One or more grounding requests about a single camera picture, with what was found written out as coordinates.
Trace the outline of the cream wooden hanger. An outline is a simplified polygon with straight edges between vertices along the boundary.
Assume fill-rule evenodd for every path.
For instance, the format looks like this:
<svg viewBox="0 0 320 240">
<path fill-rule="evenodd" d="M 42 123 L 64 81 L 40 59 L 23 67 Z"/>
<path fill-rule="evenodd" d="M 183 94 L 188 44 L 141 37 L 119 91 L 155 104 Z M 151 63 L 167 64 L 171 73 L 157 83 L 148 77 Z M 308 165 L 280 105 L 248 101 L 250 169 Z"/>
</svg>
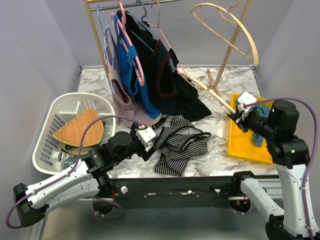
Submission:
<svg viewBox="0 0 320 240">
<path fill-rule="evenodd" d="M 185 78 L 188 80 L 191 80 L 192 82 L 196 83 L 202 90 L 205 90 L 210 95 L 212 95 L 216 100 L 218 100 L 225 108 L 227 108 L 227 112 L 230 114 L 235 114 L 236 111 L 224 100 L 222 99 L 218 94 L 216 94 L 214 91 L 212 91 L 208 86 L 200 82 L 199 80 L 195 79 L 192 76 L 185 75 Z"/>
</svg>

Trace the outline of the striped black purple tank top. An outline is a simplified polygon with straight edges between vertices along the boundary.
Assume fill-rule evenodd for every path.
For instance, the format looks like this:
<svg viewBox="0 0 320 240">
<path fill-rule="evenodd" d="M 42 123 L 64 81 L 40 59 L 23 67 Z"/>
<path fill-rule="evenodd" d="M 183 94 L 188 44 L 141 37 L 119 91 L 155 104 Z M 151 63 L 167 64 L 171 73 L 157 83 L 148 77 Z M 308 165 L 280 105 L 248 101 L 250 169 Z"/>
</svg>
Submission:
<svg viewBox="0 0 320 240">
<path fill-rule="evenodd" d="M 173 117 L 170 126 L 163 127 L 154 141 L 160 152 L 154 172 L 181 177 L 191 158 L 207 154 L 210 137 L 210 132 L 196 128 L 189 120 Z"/>
</svg>

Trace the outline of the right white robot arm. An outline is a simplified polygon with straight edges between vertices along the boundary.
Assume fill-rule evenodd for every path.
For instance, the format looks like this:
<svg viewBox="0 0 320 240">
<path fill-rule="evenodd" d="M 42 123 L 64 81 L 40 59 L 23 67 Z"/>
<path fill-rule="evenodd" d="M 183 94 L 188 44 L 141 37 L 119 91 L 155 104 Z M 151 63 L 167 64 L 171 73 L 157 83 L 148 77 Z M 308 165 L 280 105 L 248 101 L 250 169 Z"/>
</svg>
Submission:
<svg viewBox="0 0 320 240">
<path fill-rule="evenodd" d="M 291 99 L 272 99 L 268 117 L 258 113 L 259 101 L 244 92 L 236 99 L 235 113 L 229 117 L 245 133 L 263 137 L 281 184 L 283 207 L 278 206 L 250 171 L 236 172 L 230 191 L 245 195 L 265 220 L 270 240 L 318 240 L 320 229 L 313 216 L 309 192 L 309 171 L 314 153 L 295 135 L 300 116 Z"/>
</svg>

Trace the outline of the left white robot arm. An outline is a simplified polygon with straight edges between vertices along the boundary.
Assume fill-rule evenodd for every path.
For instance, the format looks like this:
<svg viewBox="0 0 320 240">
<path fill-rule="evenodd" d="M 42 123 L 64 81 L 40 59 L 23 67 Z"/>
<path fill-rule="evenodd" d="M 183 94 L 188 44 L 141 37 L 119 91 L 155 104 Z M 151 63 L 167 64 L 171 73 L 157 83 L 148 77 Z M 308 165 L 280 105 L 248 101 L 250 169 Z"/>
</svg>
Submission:
<svg viewBox="0 0 320 240">
<path fill-rule="evenodd" d="M 147 161 L 154 149 L 146 147 L 156 138 L 150 128 L 119 131 L 107 143 L 91 149 L 67 169 L 32 185 L 13 188 L 20 227 L 30 227 L 63 204 L 82 198 L 107 197 L 114 188 L 108 172 L 133 155 Z"/>
</svg>

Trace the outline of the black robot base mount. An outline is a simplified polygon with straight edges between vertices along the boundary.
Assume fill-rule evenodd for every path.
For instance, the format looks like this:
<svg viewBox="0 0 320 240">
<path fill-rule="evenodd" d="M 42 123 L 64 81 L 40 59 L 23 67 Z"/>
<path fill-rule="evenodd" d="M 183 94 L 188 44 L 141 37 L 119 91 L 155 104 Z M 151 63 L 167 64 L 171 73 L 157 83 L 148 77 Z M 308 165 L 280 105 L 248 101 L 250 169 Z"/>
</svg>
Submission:
<svg viewBox="0 0 320 240">
<path fill-rule="evenodd" d="M 233 176 L 114 178 L 96 197 L 112 199 L 124 209 L 229 208 L 245 200 Z"/>
</svg>

